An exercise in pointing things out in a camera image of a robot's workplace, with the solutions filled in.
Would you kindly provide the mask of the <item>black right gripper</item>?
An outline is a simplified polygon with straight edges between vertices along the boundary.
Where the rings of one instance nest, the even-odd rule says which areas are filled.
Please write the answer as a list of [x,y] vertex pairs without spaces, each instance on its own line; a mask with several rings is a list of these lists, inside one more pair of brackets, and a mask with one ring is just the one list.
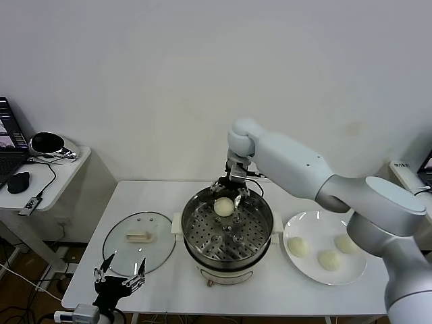
[[220,177],[210,186],[210,191],[212,194],[217,194],[221,190],[238,192],[238,195],[241,197],[250,196],[250,190],[244,182],[231,181],[228,175]]

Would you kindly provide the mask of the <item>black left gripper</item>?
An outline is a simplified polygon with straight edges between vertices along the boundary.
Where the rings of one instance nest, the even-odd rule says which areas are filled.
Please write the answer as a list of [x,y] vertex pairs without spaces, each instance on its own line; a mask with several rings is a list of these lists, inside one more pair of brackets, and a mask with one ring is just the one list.
[[100,267],[95,267],[93,270],[95,291],[97,298],[93,302],[97,307],[116,307],[117,303],[125,297],[128,297],[145,284],[145,263],[143,258],[140,265],[137,263],[134,267],[134,275],[130,278],[106,276],[105,273],[109,269],[115,254],[111,254],[105,259]]

